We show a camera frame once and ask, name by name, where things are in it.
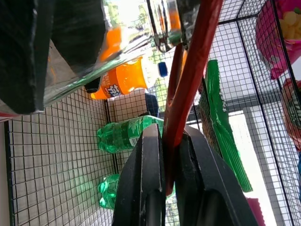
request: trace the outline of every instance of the bottle cap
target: bottle cap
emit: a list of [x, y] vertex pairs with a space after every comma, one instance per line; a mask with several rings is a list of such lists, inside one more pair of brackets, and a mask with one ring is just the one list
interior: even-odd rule
[[158, 68], [159, 68], [160, 76], [162, 78], [168, 76], [167, 66], [166, 66], [165, 62], [158, 63]]

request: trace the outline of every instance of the wire mesh wall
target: wire mesh wall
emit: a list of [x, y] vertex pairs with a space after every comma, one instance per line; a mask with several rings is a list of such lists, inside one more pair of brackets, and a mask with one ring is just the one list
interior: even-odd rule
[[96, 131], [106, 123], [105, 104], [84, 89], [6, 122], [12, 225], [111, 225], [97, 191], [115, 172], [113, 156], [97, 147]]
[[[299, 157], [290, 136], [298, 131], [287, 127], [283, 115], [285, 109], [298, 113], [301, 101], [295, 83], [290, 94], [283, 91], [286, 79], [294, 81], [288, 58], [284, 65], [289, 70], [276, 80], [271, 80], [271, 67], [261, 60], [256, 39], [263, 34], [256, 32], [256, 24], [261, 23], [258, 16], [265, 4], [271, 8], [267, 11], [270, 41], [283, 40], [276, 29], [274, 0], [225, 0], [209, 58], [219, 64], [220, 88], [235, 143], [242, 159], [247, 156], [243, 163], [252, 159], [252, 168], [245, 168], [254, 192], [263, 193], [259, 199], [267, 213], [266, 223], [296, 226], [301, 224]], [[285, 49], [278, 51], [274, 55], [287, 56]], [[173, 53], [153, 51], [149, 60], [165, 61], [170, 71]], [[163, 119], [167, 87], [168, 77], [158, 78], [147, 91], [135, 90], [107, 103], [92, 101], [79, 90], [45, 113], [7, 123], [13, 225], [110, 225], [112, 211], [99, 207], [97, 185], [105, 176], [122, 171], [131, 150], [115, 155], [99, 151], [96, 131], [110, 121], [124, 121], [147, 111]], [[282, 101], [290, 95], [292, 106]], [[204, 96], [203, 81], [187, 119], [188, 125], [201, 131], [211, 123], [205, 117], [210, 109]], [[207, 139], [214, 140], [212, 130]], [[262, 175], [259, 181], [251, 178], [255, 168]], [[261, 182], [266, 191], [257, 186]], [[180, 225], [175, 196], [166, 201], [166, 225]]]

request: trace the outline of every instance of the pink object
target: pink object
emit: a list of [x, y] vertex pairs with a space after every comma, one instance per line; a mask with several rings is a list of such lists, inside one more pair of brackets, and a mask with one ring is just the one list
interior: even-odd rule
[[253, 199], [253, 198], [247, 198], [247, 201], [249, 203], [249, 206], [254, 214], [254, 217], [257, 220], [257, 223], [259, 226], [265, 226], [262, 211], [260, 208], [260, 204], [258, 199]]
[[[275, 0], [275, 4], [279, 19], [285, 12], [301, 8], [301, 0]], [[287, 70], [287, 64], [270, 0], [264, 4], [256, 20], [256, 46], [261, 60], [271, 71], [271, 79], [279, 78]], [[285, 46], [292, 64], [301, 56], [301, 40], [285, 40]]]

